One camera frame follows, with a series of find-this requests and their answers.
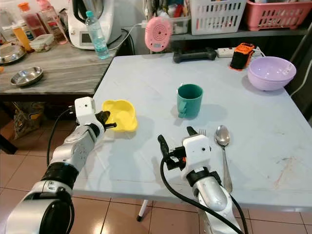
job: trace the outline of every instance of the tile floor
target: tile floor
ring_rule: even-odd
[[[19,148],[15,155],[0,152],[0,234],[5,221],[45,169],[47,141],[53,125],[45,122],[39,130],[12,140],[12,123],[0,132]],[[61,121],[55,132],[52,150],[74,127]],[[72,234],[204,234],[196,209],[190,205],[149,202],[144,219],[136,221],[142,200],[75,196],[75,223]],[[250,234],[312,234],[312,213],[286,213],[244,209]]]

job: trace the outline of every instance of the wall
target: wall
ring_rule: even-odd
[[[7,7],[14,16],[19,20],[20,11],[17,5],[27,0],[0,0],[0,7]],[[71,0],[50,0],[50,3],[55,7],[58,12],[62,8],[67,8],[69,1]],[[38,11],[39,7],[36,0],[28,0],[32,9]],[[141,0],[115,0],[115,14],[118,15],[118,19],[121,27],[130,29],[132,25],[141,23],[144,19],[142,12]],[[136,54],[147,54],[148,49],[144,43],[144,29],[137,26],[131,33],[136,46]]]

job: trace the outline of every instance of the orange device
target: orange device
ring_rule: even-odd
[[[249,43],[240,43],[235,48],[230,68],[242,71],[245,66],[248,66],[250,58],[252,57],[255,46]]]

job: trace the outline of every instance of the spoon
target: spoon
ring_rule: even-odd
[[[232,192],[233,187],[232,187],[232,181],[230,177],[230,172],[229,172],[229,167],[228,163],[226,161],[226,155],[225,155],[225,147],[230,143],[230,133],[228,129],[220,125],[217,127],[216,132],[214,134],[214,139],[217,142],[219,146],[222,148],[222,155],[223,155],[223,183],[224,183],[224,188],[226,191],[229,193]]]

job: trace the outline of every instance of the pink timer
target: pink timer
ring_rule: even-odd
[[[171,21],[166,17],[153,17],[145,28],[145,44],[154,52],[163,51],[172,33]]]

